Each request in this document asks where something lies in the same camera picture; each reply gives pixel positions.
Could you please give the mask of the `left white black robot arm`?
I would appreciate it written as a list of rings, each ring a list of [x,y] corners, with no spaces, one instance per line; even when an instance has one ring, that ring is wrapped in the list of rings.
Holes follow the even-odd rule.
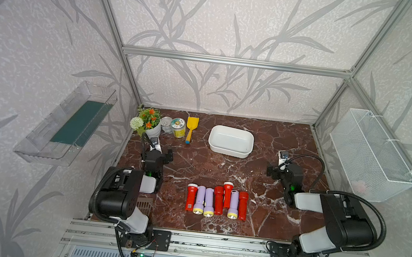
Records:
[[[173,161],[173,151],[143,153],[144,169],[110,167],[90,197],[92,216],[113,224],[120,244],[146,248],[154,242],[149,217],[137,207],[140,193],[156,194],[163,183],[163,167]]]

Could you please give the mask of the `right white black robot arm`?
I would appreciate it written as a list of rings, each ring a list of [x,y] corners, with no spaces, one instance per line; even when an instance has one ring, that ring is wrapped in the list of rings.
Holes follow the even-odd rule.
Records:
[[[384,242],[387,226],[369,201],[349,192],[304,192],[302,169],[293,163],[268,166],[266,175],[282,185],[292,209],[321,213],[324,226],[294,236],[290,244],[266,242],[270,257],[320,257],[339,252],[363,252]]]

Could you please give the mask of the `white plastic storage box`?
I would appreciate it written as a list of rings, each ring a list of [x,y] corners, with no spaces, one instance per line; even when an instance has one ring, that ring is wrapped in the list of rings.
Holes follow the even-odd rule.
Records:
[[[212,128],[208,144],[213,152],[244,159],[253,151],[254,136],[246,130],[218,125]]]

